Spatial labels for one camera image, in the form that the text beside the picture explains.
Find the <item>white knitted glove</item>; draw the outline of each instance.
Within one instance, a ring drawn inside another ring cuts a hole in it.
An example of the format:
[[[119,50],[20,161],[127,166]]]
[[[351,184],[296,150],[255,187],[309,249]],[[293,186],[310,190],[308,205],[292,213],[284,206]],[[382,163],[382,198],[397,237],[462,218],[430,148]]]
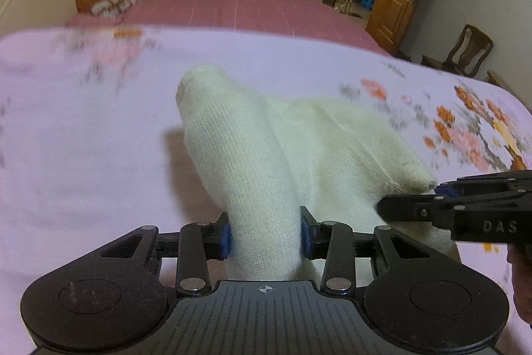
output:
[[[176,100],[187,151],[208,194],[229,214],[231,278],[315,277],[301,257],[301,205],[317,221],[371,233],[384,223],[374,209],[383,196],[422,194],[436,184],[378,114],[352,103],[265,97],[213,65],[188,71]],[[447,231],[400,229],[458,256]]]

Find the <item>white flower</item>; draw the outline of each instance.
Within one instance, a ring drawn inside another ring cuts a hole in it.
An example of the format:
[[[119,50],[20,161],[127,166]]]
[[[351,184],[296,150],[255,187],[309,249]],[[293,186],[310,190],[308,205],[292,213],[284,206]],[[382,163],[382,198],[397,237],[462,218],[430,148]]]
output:
[[[479,118],[478,126],[480,128],[480,136],[486,142],[488,150],[493,155],[499,157],[506,168],[510,169],[512,166],[512,156],[504,147],[506,145],[504,137],[483,118]]]

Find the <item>gray ribbed plate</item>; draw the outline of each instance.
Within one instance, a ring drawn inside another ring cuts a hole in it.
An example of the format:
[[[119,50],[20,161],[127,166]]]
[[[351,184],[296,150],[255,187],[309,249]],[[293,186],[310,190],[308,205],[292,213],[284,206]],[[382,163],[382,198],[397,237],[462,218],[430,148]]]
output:
[[[39,349],[34,355],[55,355]],[[211,295],[179,301],[145,340],[115,355],[412,355],[375,334],[352,302],[310,281],[221,281]],[[484,349],[475,355],[496,355]]]

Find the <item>chair backrest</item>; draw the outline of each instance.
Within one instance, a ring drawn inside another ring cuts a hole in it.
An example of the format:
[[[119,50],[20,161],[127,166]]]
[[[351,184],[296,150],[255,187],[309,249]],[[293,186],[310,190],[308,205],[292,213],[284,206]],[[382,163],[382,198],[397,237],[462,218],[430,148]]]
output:
[[[459,48],[463,46],[468,31],[470,32],[469,42],[465,46],[465,50],[458,58],[458,63],[455,63],[453,61],[453,58],[458,52]],[[472,78],[478,73],[480,65],[482,64],[484,59],[486,59],[492,49],[493,41],[490,37],[488,37],[484,32],[480,31],[476,27],[466,25],[464,26],[462,34],[460,35],[460,40],[458,41],[458,44],[449,52],[445,64],[454,66],[464,76]],[[471,61],[473,61],[474,57],[477,56],[482,50],[485,50],[485,52],[478,59],[473,69],[470,72],[466,72],[467,66],[469,66]]]

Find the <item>floral tablecloth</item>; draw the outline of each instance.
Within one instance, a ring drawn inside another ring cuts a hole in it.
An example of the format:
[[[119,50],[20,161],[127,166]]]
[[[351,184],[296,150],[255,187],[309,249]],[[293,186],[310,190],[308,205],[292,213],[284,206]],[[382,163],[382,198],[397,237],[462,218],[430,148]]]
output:
[[[262,92],[369,106],[439,182],[532,168],[532,116],[509,93],[369,51],[155,27],[11,35],[0,41],[0,353],[30,353],[18,304],[40,275],[138,226],[174,232],[217,217],[175,104],[181,76],[201,63]],[[511,298],[505,246],[460,251]],[[501,348],[532,353],[514,310]]]

